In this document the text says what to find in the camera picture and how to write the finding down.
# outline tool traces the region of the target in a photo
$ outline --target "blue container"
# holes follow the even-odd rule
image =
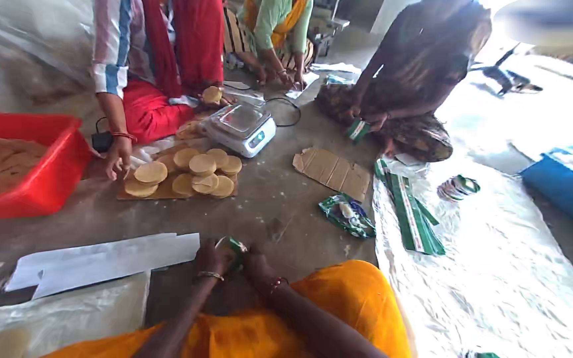
[[[554,149],[550,153],[566,152]],[[573,216],[573,170],[548,153],[543,159],[521,171],[523,181],[543,193],[564,212]]]

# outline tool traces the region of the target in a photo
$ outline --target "red thread bracelet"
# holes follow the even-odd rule
[[[138,140],[136,139],[136,137],[133,136],[132,134],[129,134],[129,133],[112,132],[112,136],[113,136],[113,137],[125,137],[125,138],[129,138],[132,142],[138,143]]]

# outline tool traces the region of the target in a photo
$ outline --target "green top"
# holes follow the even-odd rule
[[[253,0],[258,6],[258,17],[255,22],[255,30],[247,29],[247,41],[254,52],[258,49],[268,50],[273,48],[271,34],[276,26],[284,22],[288,13],[291,12],[292,0]],[[243,24],[245,8],[243,7],[237,17],[240,24]],[[313,0],[306,0],[306,6],[302,11],[302,16],[291,29],[286,37],[285,45],[291,45],[293,52],[306,52],[306,32],[311,20],[313,11]]]

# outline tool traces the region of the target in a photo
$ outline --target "roll of packaging film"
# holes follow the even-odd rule
[[[370,124],[357,118],[346,131],[346,136],[357,143],[361,141],[368,132],[370,132]]]
[[[459,174],[443,182],[437,188],[437,195],[439,195],[441,199],[456,203],[468,195],[479,192],[480,189],[481,187],[476,180],[466,178]]]

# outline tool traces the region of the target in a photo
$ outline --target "digital weighing scale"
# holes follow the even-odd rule
[[[208,137],[253,158],[276,135],[271,114],[258,106],[242,102],[230,104],[203,120]]]

